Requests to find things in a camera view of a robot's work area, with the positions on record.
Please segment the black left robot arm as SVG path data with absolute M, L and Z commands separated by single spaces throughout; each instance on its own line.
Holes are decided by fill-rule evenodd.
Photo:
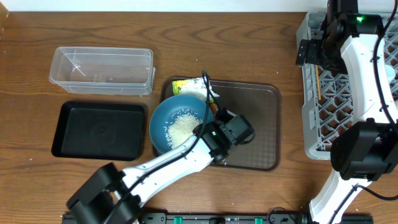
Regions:
M 179 179 L 224 160 L 229 150 L 255 137 L 243 116 L 200 124 L 181 145 L 144 164 L 100 167 L 68 200 L 77 223 L 134 223 L 145 203 Z

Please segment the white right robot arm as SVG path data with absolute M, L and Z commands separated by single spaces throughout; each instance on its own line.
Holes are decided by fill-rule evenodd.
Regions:
M 348 205 L 397 165 L 397 108 L 387 79 L 388 24 L 361 14 L 356 1 L 329 1 L 321 39 L 301 40 L 296 63 L 319 65 L 349 78 L 351 127 L 332 143 L 332 171 L 297 223 L 343 223 Z

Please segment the dark blue plate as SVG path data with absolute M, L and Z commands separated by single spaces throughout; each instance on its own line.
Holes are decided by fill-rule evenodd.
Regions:
M 206 103 L 198 97 L 177 95 L 167 98 L 155 109 L 149 125 L 150 138 L 159 154 L 165 154 L 172 150 L 167 146 L 164 126 L 166 126 L 165 122 L 171 121 L 172 114 L 180 109 L 190 109 L 197 112 L 203 123 L 214 121 L 212 112 L 205 112 Z M 185 141 L 180 146 L 190 147 L 190 144 Z

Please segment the pile of white rice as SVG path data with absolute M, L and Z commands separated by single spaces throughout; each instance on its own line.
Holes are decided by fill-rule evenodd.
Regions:
M 165 139 L 170 149 L 184 143 L 192 134 L 193 130 L 202 124 L 198 113 L 190 109 L 180 109 L 171 116 L 171 121 L 165 122 Z

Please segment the orange carrot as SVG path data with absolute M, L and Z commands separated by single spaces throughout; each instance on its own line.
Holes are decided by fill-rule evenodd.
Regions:
M 213 113 L 213 116 L 216 116 L 216 114 L 217 114 L 219 108 L 218 108 L 218 106 L 217 106 L 216 103 L 211 103 L 211 104 L 210 104 L 210 110 L 211 110 L 211 112 Z

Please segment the yellow snack wrapper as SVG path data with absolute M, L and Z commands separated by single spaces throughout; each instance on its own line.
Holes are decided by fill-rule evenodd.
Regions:
M 207 78 L 175 80 L 172 82 L 172 91 L 174 95 L 190 95 L 206 101 L 208 90 L 206 82 L 208 82 Z M 208 87 L 210 89 L 210 103 L 214 103 L 215 98 L 219 97 L 219 95 L 212 90 L 210 82 L 208 82 Z

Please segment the wooden chopstick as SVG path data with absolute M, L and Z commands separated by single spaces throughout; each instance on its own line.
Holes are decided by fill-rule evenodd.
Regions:
M 319 71 L 318 71 L 318 65 L 315 65 L 315 75 L 316 75 L 316 82 L 317 82 L 317 95 L 318 95 L 318 101 L 321 100 L 321 88 L 320 88 L 320 79 L 319 79 Z

